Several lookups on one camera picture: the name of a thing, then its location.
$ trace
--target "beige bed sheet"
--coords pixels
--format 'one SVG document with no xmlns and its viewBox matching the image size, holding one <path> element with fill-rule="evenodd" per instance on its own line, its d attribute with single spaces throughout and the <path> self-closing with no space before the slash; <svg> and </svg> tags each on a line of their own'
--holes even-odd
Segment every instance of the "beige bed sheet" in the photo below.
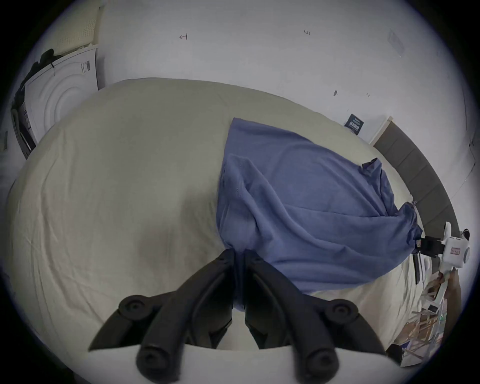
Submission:
<svg viewBox="0 0 480 384">
<path fill-rule="evenodd" d="M 216 189 L 234 117 L 291 130 L 357 164 L 379 157 L 396 205 L 411 201 L 376 149 L 286 99 L 175 79 L 105 88 L 47 133 L 8 203 L 4 269 L 15 301 L 67 365 L 121 299 L 175 290 L 223 250 Z M 355 302 L 387 347 L 421 289 L 409 257 L 373 283 L 315 295 Z"/>
</svg>

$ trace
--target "white appliance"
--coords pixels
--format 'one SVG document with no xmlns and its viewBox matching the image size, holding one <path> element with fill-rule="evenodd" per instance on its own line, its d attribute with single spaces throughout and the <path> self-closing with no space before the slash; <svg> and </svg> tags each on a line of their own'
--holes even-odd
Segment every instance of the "white appliance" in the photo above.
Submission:
<svg viewBox="0 0 480 384">
<path fill-rule="evenodd" d="M 25 107 L 36 144 L 72 109 L 98 91 L 95 51 L 79 49 L 54 61 L 25 84 Z"/>
</svg>

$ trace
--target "blue cloth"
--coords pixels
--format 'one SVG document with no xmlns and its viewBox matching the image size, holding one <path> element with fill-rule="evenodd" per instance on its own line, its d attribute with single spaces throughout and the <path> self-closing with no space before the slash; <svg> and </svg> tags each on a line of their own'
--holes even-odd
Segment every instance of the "blue cloth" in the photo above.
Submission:
<svg viewBox="0 0 480 384">
<path fill-rule="evenodd" d="M 228 248 L 256 251 L 304 293 L 371 282 L 421 236 L 413 206 L 395 207 L 378 159 L 358 166 L 241 119 L 225 144 L 216 224 Z"/>
</svg>

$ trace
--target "upholstered headboard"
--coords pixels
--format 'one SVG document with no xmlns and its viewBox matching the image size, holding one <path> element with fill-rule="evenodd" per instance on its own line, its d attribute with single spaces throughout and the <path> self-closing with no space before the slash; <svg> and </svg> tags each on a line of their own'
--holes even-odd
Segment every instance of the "upholstered headboard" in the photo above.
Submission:
<svg viewBox="0 0 480 384">
<path fill-rule="evenodd" d="M 448 194 L 425 156 L 393 122 L 373 145 L 397 170 L 413 196 L 426 236 L 443 237 L 445 221 L 460 237 Z"/>
</svg>

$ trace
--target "floor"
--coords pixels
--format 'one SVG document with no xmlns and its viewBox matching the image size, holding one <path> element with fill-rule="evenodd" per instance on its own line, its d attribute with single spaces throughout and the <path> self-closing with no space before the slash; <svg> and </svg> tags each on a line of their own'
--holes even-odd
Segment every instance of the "floor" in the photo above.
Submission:
<svg viewBox="0 0 480 384">
<path fill-rule="evenodd" d="M 479 167 L 468 143 L 478 107 L 450 52 L 395 0 L 116 0 L 97 19 L 99 87 L 140 77 L 208 80 L 285 97 L 344 124 L 364 121 L 370 142 L 392 116 L 436 170 L 461 227 L 480 233 Z M 12 91 L 46 48 L 39 41 Z M 3 106 L 0 199 L 24 159 Z M 474 255 L 479 242 L 473 239 Z M 472 284 L 478 265 L 460 271 Z"/>
</svg>

